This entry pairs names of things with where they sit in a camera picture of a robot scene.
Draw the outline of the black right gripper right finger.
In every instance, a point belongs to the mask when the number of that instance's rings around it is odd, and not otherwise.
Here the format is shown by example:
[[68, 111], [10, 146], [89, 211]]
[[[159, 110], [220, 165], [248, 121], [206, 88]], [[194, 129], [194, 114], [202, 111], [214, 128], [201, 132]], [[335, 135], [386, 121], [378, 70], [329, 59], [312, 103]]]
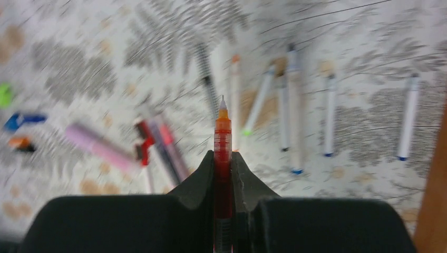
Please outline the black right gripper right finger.
[[281, 197], [232, 155], [234, 252], [416, 252], [391, 205], [374, 199]]

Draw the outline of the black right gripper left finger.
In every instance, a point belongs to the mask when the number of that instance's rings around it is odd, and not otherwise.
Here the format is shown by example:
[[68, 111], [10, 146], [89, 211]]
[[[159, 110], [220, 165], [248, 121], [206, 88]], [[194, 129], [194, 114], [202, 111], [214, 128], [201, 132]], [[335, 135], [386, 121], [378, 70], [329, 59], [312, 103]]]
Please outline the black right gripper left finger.
[[167, 194], [64, 196], [49, 201], [20, 252], [212, 252], [213, 152]]

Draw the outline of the red orange gel pen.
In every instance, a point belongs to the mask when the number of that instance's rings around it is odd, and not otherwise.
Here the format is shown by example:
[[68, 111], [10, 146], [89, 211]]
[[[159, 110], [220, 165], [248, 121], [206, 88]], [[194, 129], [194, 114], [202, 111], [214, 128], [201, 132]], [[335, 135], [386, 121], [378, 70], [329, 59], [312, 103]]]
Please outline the red orange gel pen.
[[214, 133], [214, 252], [232, 252], [231, 158], [232, 127], [225, 99], [222, 98]]

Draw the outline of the white marker green cap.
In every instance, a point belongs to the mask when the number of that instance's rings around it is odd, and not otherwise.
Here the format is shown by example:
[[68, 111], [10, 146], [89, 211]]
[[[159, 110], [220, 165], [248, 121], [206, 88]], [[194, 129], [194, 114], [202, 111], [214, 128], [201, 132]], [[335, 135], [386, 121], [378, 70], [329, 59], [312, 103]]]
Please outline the white marker green cap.
[[271, 63], [268, 70], [264, 74], [263, 82], [252, 104], [248, 119], [242, 131], [243, 135], [248, 136], [252, 134], [257, 119], [262, 110], [264, 100], [267, 96], [267, 93], [270, 90], [274, 77], [275, 77], [275, 65]]

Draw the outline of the pink highlighter marker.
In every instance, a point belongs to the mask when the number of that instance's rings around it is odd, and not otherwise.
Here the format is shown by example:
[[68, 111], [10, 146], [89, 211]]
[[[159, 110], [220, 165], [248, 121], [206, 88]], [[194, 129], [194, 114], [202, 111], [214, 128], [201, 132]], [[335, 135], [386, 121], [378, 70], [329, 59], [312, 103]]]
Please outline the pink highlighter marker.
[[141, 169], [133, 157], [113, 143], [81, 124], [71, 124], [65, 129], [67, 140], [126, 173], [138, 173]]

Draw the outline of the purple pen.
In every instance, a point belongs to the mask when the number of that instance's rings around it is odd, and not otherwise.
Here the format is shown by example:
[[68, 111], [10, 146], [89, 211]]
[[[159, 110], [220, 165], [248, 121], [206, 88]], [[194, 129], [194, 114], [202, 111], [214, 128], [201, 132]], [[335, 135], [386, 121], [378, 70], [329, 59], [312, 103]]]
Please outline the purple pen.
[[179, 178], [179, 175], [178, 175], [176, 168], [173, 164], [173, 161], [169, 156], [167, 148], [165, 147], [165, 145], [163, 143], [162, 136], [158, 129], [157, 123], [155, 122], [154, 119], [149, 119], [148, 126], [149, 126], [149, 129], [151, 131], [153, 138], [155, 139], [156, 147], [159, 150], [161, 157], [163, 159], [163, 162], [165, 163], [165, 165], [167, 167], [166, 170], [171, 178], [172, 184], [174, 185], [174, 187], [176, 187], [180, 183], [180, 178]]

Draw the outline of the white marker orange cap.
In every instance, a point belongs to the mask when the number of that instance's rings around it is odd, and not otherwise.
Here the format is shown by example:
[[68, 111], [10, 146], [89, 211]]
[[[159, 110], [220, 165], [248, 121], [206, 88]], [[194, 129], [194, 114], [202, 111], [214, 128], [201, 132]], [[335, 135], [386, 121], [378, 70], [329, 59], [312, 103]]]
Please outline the white marker orange cap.
[[240, 148], [240, 84], [240, 56], [235, 54], [230, 66], [230, 116], [232, 120], [232, 149], [235, 152]]

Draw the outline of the white marker blue eraser cap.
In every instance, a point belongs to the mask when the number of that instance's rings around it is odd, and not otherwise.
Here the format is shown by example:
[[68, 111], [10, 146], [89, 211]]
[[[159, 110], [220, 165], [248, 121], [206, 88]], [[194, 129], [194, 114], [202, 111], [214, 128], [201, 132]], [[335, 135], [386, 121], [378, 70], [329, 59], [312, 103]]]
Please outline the white marker blue eraser cap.
[[334, 118], [336, 100], [336, 75], [330, 74], [327, 78], [326, 118], [324, 130], [324, 156], [331, 157], [334, 153]]

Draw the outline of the black pen cap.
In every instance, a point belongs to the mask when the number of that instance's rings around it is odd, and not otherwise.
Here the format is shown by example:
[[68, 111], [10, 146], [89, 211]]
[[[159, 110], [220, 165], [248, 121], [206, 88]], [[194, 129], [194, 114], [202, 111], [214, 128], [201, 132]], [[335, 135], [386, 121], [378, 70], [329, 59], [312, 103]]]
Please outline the black pen cap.
[[16, 148], [15, 151], [33, 153], [37, 148], [32, 143], [21, 143]]

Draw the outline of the orange pen cap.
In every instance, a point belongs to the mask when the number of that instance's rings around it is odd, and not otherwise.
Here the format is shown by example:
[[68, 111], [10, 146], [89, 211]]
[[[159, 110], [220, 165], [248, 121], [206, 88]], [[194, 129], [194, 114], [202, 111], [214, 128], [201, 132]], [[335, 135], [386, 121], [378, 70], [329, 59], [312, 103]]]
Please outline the orange pen cap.
[[12, 137], [8, 141], [8, 145], [14, 149], [21, 143], [31, 143], [31, 141], [27, 137]]

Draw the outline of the blue pen cap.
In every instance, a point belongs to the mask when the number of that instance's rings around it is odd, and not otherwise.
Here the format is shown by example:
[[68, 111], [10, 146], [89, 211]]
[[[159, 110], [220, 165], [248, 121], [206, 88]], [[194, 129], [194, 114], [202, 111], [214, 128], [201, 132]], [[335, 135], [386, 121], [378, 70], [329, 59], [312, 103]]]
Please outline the blue pen cap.
[[38, 113], [14, 113], [4, 124], [3, 129], [9, 132], [16, 132], [26, 124], [37, 124], [47, 120], [47, 116]]

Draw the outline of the green pen cap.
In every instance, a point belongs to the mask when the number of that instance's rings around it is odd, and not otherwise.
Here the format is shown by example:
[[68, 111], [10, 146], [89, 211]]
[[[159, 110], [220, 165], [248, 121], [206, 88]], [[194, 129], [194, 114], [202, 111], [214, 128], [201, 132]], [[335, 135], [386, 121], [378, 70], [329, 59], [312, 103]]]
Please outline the green pen cap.
[[2, 82], [0, 86], [0, 107], [5, 109], [11, 106], [14, 98], [13, 89], [8, 82]]

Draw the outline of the white marker black cap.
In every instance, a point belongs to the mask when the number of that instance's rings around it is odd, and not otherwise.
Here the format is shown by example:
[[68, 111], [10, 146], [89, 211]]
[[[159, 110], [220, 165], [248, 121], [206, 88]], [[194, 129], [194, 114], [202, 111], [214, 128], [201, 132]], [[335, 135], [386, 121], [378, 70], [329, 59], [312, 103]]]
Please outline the white marker black cap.
[[202, 84], [207, 94], [208, 104], [212, 113], [212, 118], [215, 120], [218, 117], [218, 96], [215, 88], [215, 84], [212, 78], [209, 57], [206, 50], [206, 45], [202, 42], [197, 43], [195, 56], [198, 62], [199, 75], [202, 80]]

